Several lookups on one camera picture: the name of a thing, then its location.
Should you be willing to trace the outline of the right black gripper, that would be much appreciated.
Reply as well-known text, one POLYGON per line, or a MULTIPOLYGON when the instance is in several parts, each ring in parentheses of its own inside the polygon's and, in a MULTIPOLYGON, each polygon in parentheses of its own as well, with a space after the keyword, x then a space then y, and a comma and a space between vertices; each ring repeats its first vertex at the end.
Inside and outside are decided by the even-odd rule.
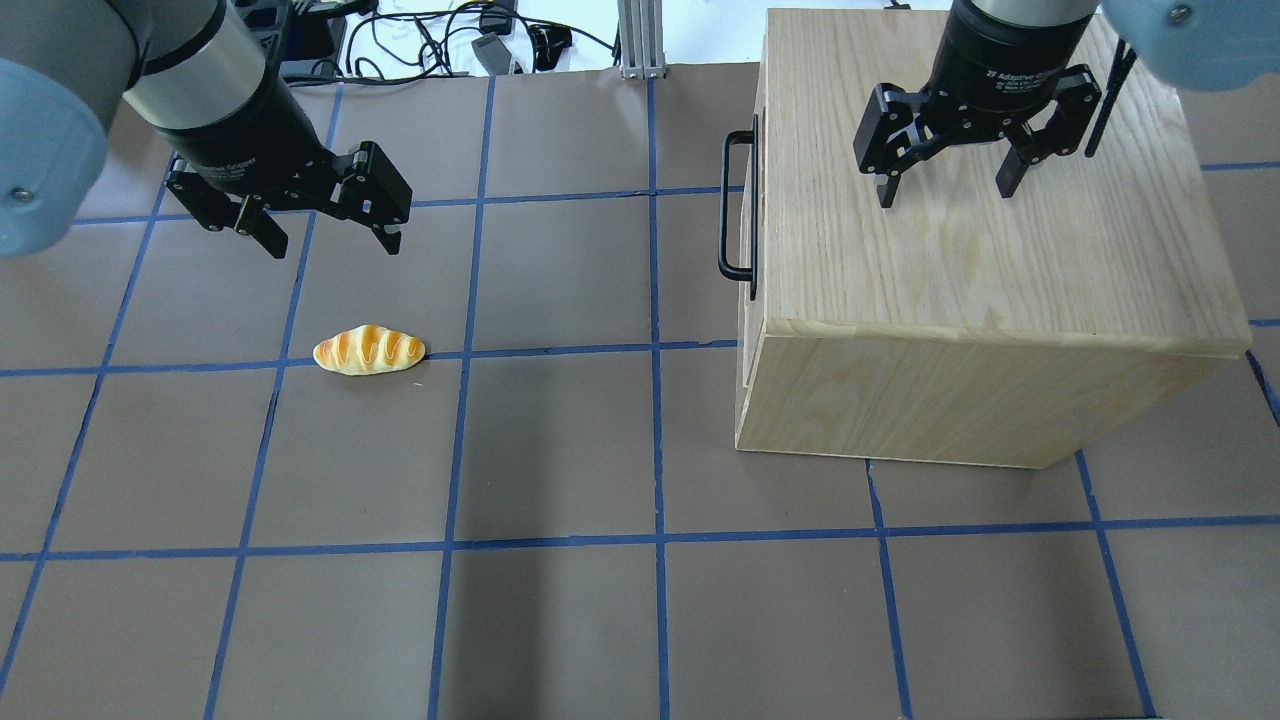
POLYGON ((995 177, 1004 199, 1046 158, 1075 152, 1102 96, 1087 64, 1062 74, 1082 36, 1075 1, 952 3, 925 88, 876 85, 854 136, 858 169, 881 178, 879 206, 891 208, 902 176, 954 141, 1005 132, 1010 149, 995 177), (1051 97, 1043 128, 1020 122, 1051 97))

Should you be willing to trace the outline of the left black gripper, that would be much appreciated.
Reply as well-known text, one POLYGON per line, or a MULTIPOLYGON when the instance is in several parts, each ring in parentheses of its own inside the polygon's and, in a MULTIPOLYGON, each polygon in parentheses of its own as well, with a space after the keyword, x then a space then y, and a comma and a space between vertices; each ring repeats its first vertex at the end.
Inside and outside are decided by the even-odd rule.
POLYGON ((342 219, 370 229, 388 255, 401 252, 408 182, 374 141, 339 156, 337 174, 334 154, 280 78, 262 77, 237 111, 210 126, 166 128, 165 140, 187 163, 170 167, 165 186, 206 231, 230 228, 284 259, 289 238, 266 201, 278 209, 339 208, 342 219), (338 206, 332 201, 337 182, 338 206), (234 202, 230 195, 244 197, 234 202))

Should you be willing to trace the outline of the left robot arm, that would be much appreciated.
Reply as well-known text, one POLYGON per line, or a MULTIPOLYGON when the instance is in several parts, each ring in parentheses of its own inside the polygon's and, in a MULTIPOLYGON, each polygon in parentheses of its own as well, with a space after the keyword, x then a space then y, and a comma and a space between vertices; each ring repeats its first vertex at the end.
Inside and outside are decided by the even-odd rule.
POLYGON ((118 108, 173 149, 164 184, 206 231, 233 231, 271 258, 273 213, 358 223, 397 255, 412 190, 371 141, 326 149, 232 1, 5 1, 1 60, 3 241, 41 252, 70 229, 108 158, 118 108))

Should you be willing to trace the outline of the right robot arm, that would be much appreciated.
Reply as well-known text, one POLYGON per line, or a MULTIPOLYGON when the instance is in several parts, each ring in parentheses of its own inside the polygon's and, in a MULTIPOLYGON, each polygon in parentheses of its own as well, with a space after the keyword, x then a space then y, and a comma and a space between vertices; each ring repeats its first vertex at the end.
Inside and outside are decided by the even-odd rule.
POLYGON ((1138 63, 1196 92, 1277 70, 1275 1, 955 1, 928 81, 877 85, 852 141, 879 177, 882 208, 902 176, 945 149, 1005 141, 995 177, 1010 199, 1055 155, 1093 156, 1138 63))

